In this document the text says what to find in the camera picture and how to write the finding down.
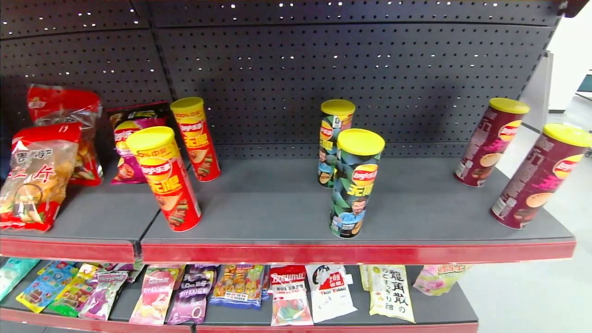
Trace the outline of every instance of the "candy package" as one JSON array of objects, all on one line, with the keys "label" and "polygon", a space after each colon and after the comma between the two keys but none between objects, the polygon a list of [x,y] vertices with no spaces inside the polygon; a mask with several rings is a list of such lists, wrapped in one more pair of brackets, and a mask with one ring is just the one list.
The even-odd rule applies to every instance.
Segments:
[{"label": "candy package", "polygon": [[271,326],[313,324],[304,280],[306,269],[302,265],[271,265],[269,281],[274,297]]},{"label": "candy package", "polygon": [[32,84],[27,93],[29,114],[36,126],[78,122],[82,138],[76,154],[71,184],[99,185],[103,170],[95,151],[96,120],[102,106],[92,91]]},{"label": "candy package", "polygon": [[222,265],[210,304],[261,308],[263,265]]},{"label": "candy package", "polygon": [[11,292],[23,277],[39,263],[39,259],[10,258],[0,268],[0,300]]},{"label": "candy package", "polygon": [[197,325],[203,323],[207,305],[206,297],[212,290],[215,276],[215,266],[187,265],[166,323],[168,325],[188,321]]},{"label": "candy package", "polygon": [[170,113],[167,102],[133,105],[107,110],[115,136],[115,149],[121,157],[117,164],[118,173],[112,184],[137,184],[146,182],[136,157],[126,145],[127,138],[134,132],[153,126],[165,126]]},{"label": "candy package", "polygon": [[31,311],[39,313],[72,281],[76,272],[76,267],[65,261],[58,261],[23,290],[17,296],[17,301]]},{"label": "candy package", "polygon": [[0,191],[2,228],[47,231],[66,197],[80,123],[30,127],[12,140],[12,170]]},{"label": "candy package", "polygon": [[353,306],[343,265],[306,265],[314,323],[347,315]]},{"label": "candy package", "polygon": [[370,315],[415,323],[404,265],[369,265]]},{"label": "candy package", "polygon": [[413,284],[429,296],[440,296],[450,291],[459,278],[473,265],[425,265]]},{"label": "candy package", "polygon": [[98,272],[96,286],[78,317],[106,321],[121,286],[126,282],[127,272]]},{"label": "candy package", "polygon": [[63,316],[77,317],[95,290],[97,270],[96,266],[83,264],[48,308]]},{"label": "candy package", "polygon": [[175,280],[179,275],[176,268],[148,266],[142,282],[142,295],[131,314],[130,323],[140,325],[162,325],[169,308]]}]

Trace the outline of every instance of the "store shelf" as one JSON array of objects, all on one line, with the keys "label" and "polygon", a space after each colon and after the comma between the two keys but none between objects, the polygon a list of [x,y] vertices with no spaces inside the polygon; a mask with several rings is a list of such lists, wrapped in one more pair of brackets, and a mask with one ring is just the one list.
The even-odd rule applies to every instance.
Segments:
[{"label": "store shelf", "polygon": [[203,216],[184,233],[159,214],[141,240],[145,262],[338,262],[442,264],[570,258],[574,236],[541,210],[525,230],[489,208],[508,182],[495,170],[482,188],[452,176],[458,158],[383,159],[362,232],[329,231],[330,190],[312,159],[223,161],[222,176],[197,183]]}]

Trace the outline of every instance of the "snack bag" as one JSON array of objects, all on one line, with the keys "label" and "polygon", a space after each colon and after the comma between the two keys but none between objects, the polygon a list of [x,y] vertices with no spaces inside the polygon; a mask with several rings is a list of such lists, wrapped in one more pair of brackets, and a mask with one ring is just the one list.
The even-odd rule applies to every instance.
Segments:
[{"label": "snack bag", "polygon": [[72,280],[78,269],[64,261],[56,262],[39,275],[16,300],[35,313],[48,306]]},{"label": "snack bag", "polygon": [[306,273],[315,324],[358,310],[353,306],[343,265],[306,265]]},{"label": "snack bag", "polygon": [[304,280],[306,269],[302,265],[271,265],[269,281],[274,294],[272,326],[313,324]]},{"label": "snack bag", "polygon": [[10,258],[0,268],[0,301],[39,263],[39,259]]},{"label": "snack bag", "polygon": [[21,130],[12,140],[12,171],[0,191],[0,227],[47,231],[66,197],[82,124]]},{"label": "snack bag", "polygon": [[368,265],[370,315],[415,323],[404,265]]},{"label": "snack bag", "polygon": [[183,275],[181,286],[175,295],[170,311],[168,325],[177,325],[187,321],[201,324],[205,319],[206,296],[215,282],[216,267],[208,265],[188,265]]},{"label": "snack bag", "polygon": [[107,110],[115,135],[115,149],[121,157],[117,164],[118,173],[112,184],[137,184],[146,182],[136,157],[126,145],[127,138],[134,132],[153,126],[166,126],[169,104],[132,105],[130,107]]},{"label": "snack bag", "polygon": [[136,303],[130,323],[140,325],[162,325],[169,308],[179,270],[148,266],[142,282],[142,295]]},{"label": "snack bag", "polygon": [[425,265],[413,284],[429,296],[440,296],[450,291],[454,284],[473,265]]},{"label": "snack bag", "polygon": [[76,154],[71,184],[99,185],[103,170],[95,151],[96,120],[102,105],[92,91],[32,84],[27,93],[29,115],[35,126],[78,122],[82,138]]},{"label": "snack bag", "polygon": [[95,274],[98,268],[90,264],[83,264],[78,274],[59,293],[49,309],[68,317],[77,317],[95,290]]},{"label": "snack bag", "polygon": [[210,303],[240,309],[261,308],[263,265],[222,265]]}]

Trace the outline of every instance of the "lay's chip can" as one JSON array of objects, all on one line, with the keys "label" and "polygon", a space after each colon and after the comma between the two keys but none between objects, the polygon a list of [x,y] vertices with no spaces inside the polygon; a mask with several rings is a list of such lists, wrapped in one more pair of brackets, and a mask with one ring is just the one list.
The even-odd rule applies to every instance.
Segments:
[{"label": "lay's chip can", "polygon": [[329,220],[334,235],[353,238],[360,233],[384,145],[380,135],[364,129],[345,130],[337,138]]}]

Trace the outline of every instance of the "red chip can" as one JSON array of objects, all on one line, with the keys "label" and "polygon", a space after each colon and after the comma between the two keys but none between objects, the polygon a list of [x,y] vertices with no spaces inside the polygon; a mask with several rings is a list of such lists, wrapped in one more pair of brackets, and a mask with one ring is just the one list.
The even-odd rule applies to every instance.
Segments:
[{"label": "red chip can", "polygon": [[198,181],[212,181],[220,176],[214,142],[205,118],[204,100],[188,97],[170,105],[185,142]]},{"label": "red chip can", "polygon": [[592,135],[567,124],[547,124],[491,214],[504,226],[524,227],[551,198],[592,146]]},{"label": "red chip can", "polygon": [[483,186],[528,111],[530,107],[522,102],[501,97],[490,99],[454,177],[468,186]]}]

